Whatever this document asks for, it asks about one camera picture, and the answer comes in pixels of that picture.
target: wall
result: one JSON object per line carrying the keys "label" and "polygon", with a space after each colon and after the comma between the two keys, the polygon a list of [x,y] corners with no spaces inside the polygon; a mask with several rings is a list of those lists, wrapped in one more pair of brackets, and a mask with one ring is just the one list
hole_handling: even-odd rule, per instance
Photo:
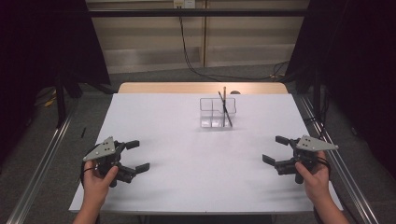
{"label": "wall", "polygon": [[[197,8],[306,8],[308,0],[205,1]],[[173,1],[87,0],[89,9],[173,8]],[[93,18],[110,74],[187,67],[178,18]],[[303,18],[183,18],[193,67],[290,59]]]}

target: gray floor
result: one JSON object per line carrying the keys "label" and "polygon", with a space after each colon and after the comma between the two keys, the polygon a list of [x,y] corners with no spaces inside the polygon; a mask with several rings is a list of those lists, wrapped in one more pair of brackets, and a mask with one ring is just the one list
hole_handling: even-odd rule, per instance
{"label": "gray floor", "polygon": [[[254,65],[201,68],[197,71],[223,76],[263,78],[273,74],[273,67]],[[276,81],[271,78],[263,80],[217,78],[222,81]],[[113,83],[111,88],[113,89],[117,89],[124,81],[213,81],[198,76],[188,69],[113,75],[111,79]],[[81,88],[84,90],[84,94],[80,99],[74,100],[66,96],[67,108],[73,108],[75,105],[75,113],[45,174],[45,179],[39,186],[30,210],[23,218],[23,223],[70,223],[75,217],[75,214],[68,211],[68,207],[78,186],[80,160],[83,154],[94,145],[112,98],[111,95],[105,95],[84,84],[81,85]],[[287,84],[287,88],[290,93],[295,93],[294,83]],[[302,111],[302,117],[308,118],[301,107],[301,96],[297,94],[293,94],[293,96]],[[47,98],[48,95],[37,99],[37,102],[46,101]],[[30,126],[27,127],[20,142],[3,164],[0,175],[0,223],[7,222],[40,163],[55,132],[56,113],[56,105],[37,106]],[[307,124],[307,128],[311,135],[317,134],[311,123]],[[337,107],[337,104],[331,101],[326,122],[328,133],[334,143],[340,146],[340,153],[373,208],[378,222],[394,223],[396,220],[396,181],[374,159],[365,141],[353,134],[351,128],[350,122]],[[332,182],[340,197],[345,201],[346,207],[351,210],[352,215],[358,219],[359,223],[362,223],[354,202],[336,172],[332,174]],[[345,214],[353,223],[352,216],[348,211],[345,211]],[[158,223],[170,223],[167,218],[155,217],[154,219]],[[277,215],[272,219],[275,223],[316,223],[311,213]],[[138,223],[138,218],[102,214],[101,221],[102,223]],[[230,223],[224,219],[219,222]]]}

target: white tabletop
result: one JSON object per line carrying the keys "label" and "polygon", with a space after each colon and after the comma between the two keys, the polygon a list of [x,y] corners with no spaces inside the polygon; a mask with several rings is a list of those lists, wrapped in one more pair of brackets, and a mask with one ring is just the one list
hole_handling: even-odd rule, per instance
{"label": "white tabletop", "polygon": [[[233,128],[201,128],[200,99],[216,94],[114,94],[97,143],[113,136],[119,142],[139,140],[124,150],[121,163],[149,171],[131,184],[118,181],[102,211],[130,214],[273,214],[312,211],[304,185],[294,175],[278,175],[262,161],[292,157],[291,147],[276,135],[308,134],[290,94],[233,95]],[[335,196],[333,199],[342,209]],[[78,187],[70,211],[83,198]]]}

